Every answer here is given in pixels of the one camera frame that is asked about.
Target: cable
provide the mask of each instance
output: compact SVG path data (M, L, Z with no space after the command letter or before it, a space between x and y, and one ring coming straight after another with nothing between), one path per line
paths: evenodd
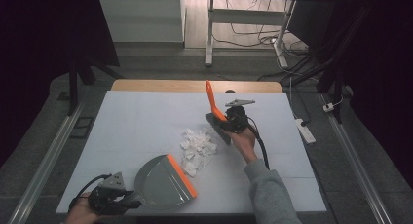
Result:
M246 117L247 120L244 117L240 116L239 114L237 114L235 112L232 112L232 114L235 115L240 121L242 121L246 125L247 128L249 128L252 131L252 133L254 134L254 136L257 139L257 141L259 143L259 146L261 148L262 157L264 159L265 167L267 169L270 169L270 165L268 163L267 150L265 149L264 142L262 141L261 136L259 135L258 127L255 124L255 121L253 119L249 118L246 115L244 115L244 117ZM248 122L248 120L250 120L254 124L254 127Z
M339 102L333 104L333 106L336 106L336 105L340 104L342 101L343 101L343 96L341 95L341 100Z
M277 35L273 35L273 36L265 36L265 37L259 38L259 41L260 41L260 43L261 43L262 45L271 45L271 44L274 44L274 43L271 42L271 40L274 39L274 38L278 38L278 37L279 37L278 34L277 34Z
M286 47L286 45L285 45L285 42L282 41L282 45L283 45L282 51L285 52L286 54L288 54L289 56L306 56L306 55L308 55L309 52L308 52L307 50L292 50L292 49L291 49L292 45L294 45L294 44L296 44L296 43L299 43L299 42L301 42L301 41L297 41L297 42L292 43L292 44L289 46L289 49L288 49L288 48Z
M268 2L267 12L268 12L268 10L270 10L270 5L271 5L271 0ZM263 28L264 28L264 25L261 26L261 30L259 30L259 33L258 33L258 41L260 41L260 42L262 42L262 41L261 41L259 36L261 35L261 32L262 32Z
M252 123L254 124L255 128L254 128L250 123L248 123L246 126L247 126L247 127L252 131L252 133L255 135L255 138L257 139L258 144L259 144L259 146L260 146L260 148L261 148L261 151L262 151L262 157L263 157L263 159L264 159L265 167L266 167L267 169L270 169L270 165L269 165L269 163L268 163L267 150L265 149L264 142L262 141L261 136L260 136L259 133L258 133L258 127L256 126L255 122L254 122L251 118L248 117L248 119L252 121Z
M83 188L80 190L80 192L78 193L78 195L77 195L75 198L72 199L72 202L71 202L70 205L69 205L69 210L68 210L68 212L70 212L70 210L73 208L73 206L76 205L76 203L77 203L77 201L79 200L79 198L85 198L85 197L81 197L81 195L83 194L83 192L85 192L85 190L86 190L89 186L91 186L94 182L98 181L100 178L106 179L106 178L108 178L108 177L110 177L110 176L112 176L112 174L103 174L103 175L100 175L100 176L92 179L88 184L86 184L85 187L83 187Z
M276 73L273 73L273 74L262 75L262 76L257 78L257 81L261 81L263 78L267 78L267 77L282 75L283 73L284 72L276 72Z
M227 9L230 9L230 6L231 6L231 9L234 9L233 6L232 6L232 4L231 4L231 2L230 2L229 0L225 0L225 1L226 1L226 4L227 4ZM251 7L249 7L247 10L250 10L251 8L255 7L255 5L256 5L257 2L258 2L258 0L253 0L253 1L252 1L253 5L252 5ZM234 34L239 34L239 35L255 35L255 34L258 34L258 37L259 37L259 34L261 34L261 33L279 32L279 30L262 31L262 28L261 28L261 31L259 31L259 32L237 32L237 31L234 29L234 24L233 24L233 23L230 23L230 25L231 25L231 29L232 29L232 31L234 32Z
M299 41L296 41L296 42L291 43L291 44L289 45L289 49L292 50L292 45L298 44L298 43L300 43L300 42L303 42L303 41L299 40Z
M213 36L213 34L212 34L212 38L213 38L213 40L215 40L215 41L217 41L217 42L228 43L228 44L232 44L232 45L236 45L236 46L241 46L241 47L255 47L255 46L261 45L261 43L252 44L252 45L241 45L241 44L237 44L237 43L230 42L230 41L221 41L221 40L216 39L216 38Z
M297 71L299 71L301 68L303 68L304 65L307 64L307 62L309 62L311 59L312 59L311 56L304 56L294 66L292 66L289 70L282 69L282 67L279 65L280 70L285 71L286 73L289 73L288 75L286 75L284 78L282 78L280 80L280 84L283 86L283 84L282 84L283 81L288 79L292 75L302 75L301 73L297 73Z

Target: orange brush handle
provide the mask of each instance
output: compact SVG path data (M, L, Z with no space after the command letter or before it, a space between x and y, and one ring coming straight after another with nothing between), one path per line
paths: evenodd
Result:
M215 105L215 98L213 97L213 90L212 90L212 85L210 84L209 80L206 80L206 92L207 92L207 97L209 99L209 104L210 104L210 110L212 111L212 114L218 118L220 121L227 121L227 118L225 117L222 112L216 108Z

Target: black cable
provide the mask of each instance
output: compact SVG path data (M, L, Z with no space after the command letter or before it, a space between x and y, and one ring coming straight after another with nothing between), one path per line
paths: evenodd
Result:
M271 40L274 39L274 38L278 38L278 37L279 37L279 35L265 36L265 37L259 38L259 41L260 41L260 43L261 43L262 45L271 45L271 44L274 44L274 43L271 42Z
M227 4L227 9L230 9L230 5L231 5L231 9L234 9L229 0L225 0L225 1L226 1L226 4ZM255 5L256 5L257 2L258 2L258 0L253 0L253 1L252 1L253 6L249 7L247 10L255 7ZM237 31L234 29L234 24L233 24L233 23L230 23L230 25L231 25L231 29L233 30L234 34L239 34L239 35L254 35L254 34L261 34L261 33L279 32L279 30L262 31L262 28L261 28L261 31L260 31L260 32L237 32Z
M349 1L348 5L346 7L346 11L347 11L347 8L351 5L351 2L352 2L352 0ZM330 53L330 51L334 49L335 45L337 44L337 41L343 36L342 34L345 33L349 29L349 27L352 25L354 20L356 20L356 18L357 18L357 13L354 13L354 14L350 15L347 18L347 20L343 23L343 26L341 27L341 29L335 35L333 35L332 38L329 39L329 41L327 41L324 45L322 45L318 48L315 48L313 50L309 50L309 55L312 56L312 57L315 57L315 58L318 58L319 56L328 55L328 53Z
M252 133L255 135L255 138L257 139L257 141L258 141L258 143L259 143L259 146L261 147L262 157L263 157L263 159L264 159L265 167L266 167L267 169L270 169L270 165L268 164L267 151L265 150L264 142L262 141L261 136L260 136L259 133L258 133L258 129L255 130L255 128L254 128L251 124L248 124L248 125L246 125L246 126L247 126L247 127L252 131Z
M291 43L291 45L289 45L289 49L292 50L292 45L298 44L300 42L303 42L303 41L299 40L299 41Z
M262 76L257 78L257 81L261 81L262 79L268 78L268 77L279 76L279 75L282 75L283 73L285 73L285 71L276 72L276 73L273 73L273 74L262 75Z
M288 71L289 74L287 74L284 78L282 78L279 83L281 86L284 86L283 82L288 79L289 77L291 77L292 75L294 75L297 71L299 71L301 68L304 67L305 64L307 64L307 62L309 62L312 59L311 56L304 56L303 58L301 58L301 60L299 60L294 66L292 66Z
M83 187L83 188L80 190L80 192L78 193L78 195L77 195L75 198L72 199L72 202L71 202L70 205L69 205L69 210L68 210L68 212L70 212L70 210L73 208L73 206L76 205L76 203L77 203L77 201L79 200L79 198L84 198L84 197L81 197L81 195L85 192L85 190L86 190L89 186L91 186L94 182L98 181L100 178L106 179L106 178L108 178L108 177L110 177L110 176L112 176L112 174L103 174L103 175L100 175L100 176L92 179L88 184L86 184L85 187Z
M248 116L244 115L244 116L240 116L239 114L232 112L231 114L235 115L239 120L241 120L242 122L244 122L244 124L246 125L247 128L249 128L252 133L254 134L255 138L257 139L259 146L261 148L262 151L262 157L264 159L264 164L265 167L267 169L270 169L270 165L268 164L268 156L267 156L267 150L265 149L265 145L264 142L261 139L261 136L259 135L259 131L258 131L258 127L255 124L255 121L251 118L249 118ZM248 120L245 119L245 117L247 119L249 119L250 121L252 121L252 123L254 124L254 127L248 122Z
M271 0L268 2L267 12L268 12L268 10L270 10L270 6L271 6ZM262 42L260 37L259 37L261 35L262 29L264 29L264 25L261 26L261 29L259 30L259 33L258 33L258 41L260 41L260 42Z
M215 41L217 41L217 42L228 43L228 44L232 44L232 45L236 45L236 46L241 46L241 47L255 47L255 46L261 45L261 43L252 44L252 45L241 45L241 44L237 44L237 43L230 42L230 41L221 41L221 40L216 39L216 38L213 36L213 34L212 34L212 38L213 38L213 40L215 40Z
M282 41L283 51L284 51L286 54L288 54L289 56L306 56L306 55L309 55L309 52L306 51L306 50L292 50L292 49L291 49L292 45L294 45L294 44L296 44L296 43L299 43L299 42L301 42L301 41L297 41L297 42L292 43L292 44L289 46L289 49L288 49L288 48L286 47L286 45L285 45L285 42Z

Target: crumpled paper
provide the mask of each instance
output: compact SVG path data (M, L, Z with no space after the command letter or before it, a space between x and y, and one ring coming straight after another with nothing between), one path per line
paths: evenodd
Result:
M210 155L216 153L216 144L210 142L211 136L207 130L198 133L187 129L183 133L181 147L183 149L182 168L191 177L195 177L197 170L203 169L210 161Z

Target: hand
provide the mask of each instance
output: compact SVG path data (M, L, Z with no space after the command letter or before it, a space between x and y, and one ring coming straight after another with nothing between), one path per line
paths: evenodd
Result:
M89 194L90 193L82 194L76 205L70 210L64 222L65 224L92 224L100 218L100 216L94 213L89 207Z
M254 152L255 135L250 129L245 129L241 133L224 132L231 137L234 145L237 147L238 151L240 151L241 155L243 155L247 163L257 160L257 156Z

